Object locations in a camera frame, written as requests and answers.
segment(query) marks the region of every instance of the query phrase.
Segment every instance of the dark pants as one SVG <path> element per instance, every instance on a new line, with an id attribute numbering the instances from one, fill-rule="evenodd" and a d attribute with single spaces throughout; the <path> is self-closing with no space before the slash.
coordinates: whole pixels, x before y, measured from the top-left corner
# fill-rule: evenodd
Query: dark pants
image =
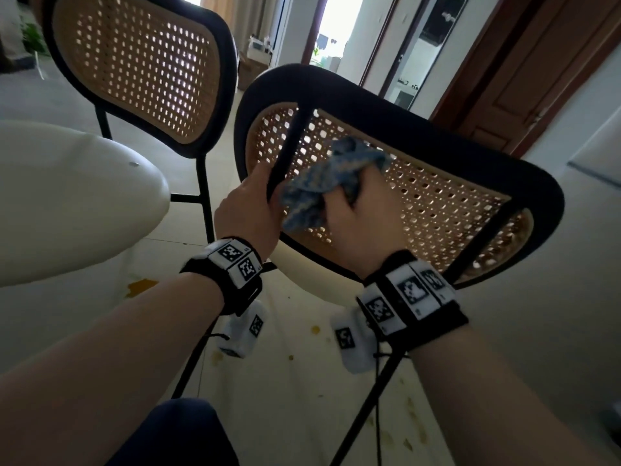
<path id="1" fill-rule="evenodd" d="M 200 399 L 157 406 L 106 466 L 239 466 L 213 407 Z"/>

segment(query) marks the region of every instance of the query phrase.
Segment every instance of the cleaning rag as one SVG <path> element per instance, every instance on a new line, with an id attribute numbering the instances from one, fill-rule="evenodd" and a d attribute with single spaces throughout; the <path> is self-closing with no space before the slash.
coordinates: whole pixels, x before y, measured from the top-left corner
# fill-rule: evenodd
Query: cleaning rag
<path id="1" fill-rule="evenodd" d="M 304 230 L 325 226 L 325 203 L 323 194 L 343 187 L 349 204 L 358 197 L 360 180 L 358 173 L 369 164 L 375 164 L 384 173 L 390 166 L 387 153 L 369 147 L 354 137 L 332 142 L 332 155 L 303 172 L 285 184 L 281 203 L 289 207 L 283 229 Z"/>

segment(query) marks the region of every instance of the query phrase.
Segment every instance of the blue cloth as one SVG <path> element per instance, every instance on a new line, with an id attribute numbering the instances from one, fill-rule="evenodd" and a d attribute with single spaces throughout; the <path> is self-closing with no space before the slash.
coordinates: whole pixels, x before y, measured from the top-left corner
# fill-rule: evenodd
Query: blue cloth
<path id="1" fill-rule="evenodd" d="M 355 203 L 360 188 L 358 172 L 374 163 L 385 172 L 391 162 L 387 153 L 365 145 L 354 137 L 345 137 L 332 143 L 332 155 L 288 182 L 281 195 L 281 203 L 289 207 L 283 229 L 303 230 L 324 227 L 323 193 L 338 185 L 343 187 L 347 201 Z"/>
<path id="2" fill-rule="evenodd" d="M 239 466 L 213 407 L 200 399 L 157 406 L 105 466 Z"/>

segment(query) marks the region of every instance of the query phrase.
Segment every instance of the black chair rim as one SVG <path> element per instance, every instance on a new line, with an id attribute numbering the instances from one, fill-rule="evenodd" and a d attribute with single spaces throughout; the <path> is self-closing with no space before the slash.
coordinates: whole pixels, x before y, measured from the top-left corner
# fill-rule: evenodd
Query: black chair rim
<path id="1" fill-rule="evenodd" d="M 264 109 L 281 102 L 297 103 L 296 115 L 303 110 L 308 115 L 309 110 L 321 109 L 406 155 L 511 197 L 444 273 L 456 288 L 480 283 L 523 260 L 553 234 L 563 217 L 563 191 L 556 180 L 539 167 L 442 130 L 333 72 L 301 64 L 268 70 L 246 90 L 237 110 L 234 131 L 235 162 L 240 180 L 248 176 L 246 139 L 250 127 Z M 291 165 L 298 140 L 299 137 L 291 141 L 294 149 L 288 156 L 285 156 L 286 145 L 283 147 L 274 165 L 274 170 L 281 169 L 278 180 L 284 178 L 284 172 Z M 456 283 L 480 253 L 481 249 L 475 248 L 473 243 L 477 240 L 478 246 L 484 241 L 480 245 L 483 248 L 511 216 L 523 209 L 532 214 L 533 228 L 522 248 L 487 273 Z M 307 249 L 289 235 L 281 233 L 280 239 L 315 263 L 360 281 L 352 272 Z"/>
<path id="2" fill-rule="evenodd" d="M 188 144 L 182 144 L 150 122 L 99 97 L 87 88 L 87 86 L 83 85 L 73 74 L 63 59 L 54 38 L 52 20 L 57 1 L 58 0 L 44 0 L 43 2 L 43 36 L 51 57 L 58 66 L 58 69 L 82 96 L 93 103 L 96 108 L 103 109 L 113 116 L 135 125 L 166 144 L 181 156 L 186 158 L 198 158 L 200 156 L 205 156 L 207 152 L 213 149 L 220 139 L 229 119 L 235 90 L 237 89 L 237 49 L 235 47 L 235 41 L 227 23 L 218 14 L 182 0 L 146 0 L 167 11 L 183 16 L 198 24 L 202 24 L 211 31 L 218 47 L 220 55 L 220 81 L 212 117 L 205 130 L 196 140 Z"/>

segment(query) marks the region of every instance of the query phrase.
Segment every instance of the hand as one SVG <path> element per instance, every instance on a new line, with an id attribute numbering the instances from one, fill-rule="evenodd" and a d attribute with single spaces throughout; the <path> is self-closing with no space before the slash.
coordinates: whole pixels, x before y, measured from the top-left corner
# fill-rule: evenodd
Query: hand
<path id="1" fill-rule="evenodd" d="M 279 199 L 281 186 L 267 201 L 270 171 L 268 164 L 257 164 L 252 174 L 220 203 L 213 220 L 218 239 L 241 237 L 252 244 L 263 261 L 276 248 L 284 217 Z"/>
<path id="2" fill-rule="evenodd" d="M 323 199 L 332 243 L 360 279 L 378 270 L 395 251 L 406 248 L 399 197 L 377 167 L 360 172 L 360 193 L 353 208 L 340 186 Z"/>

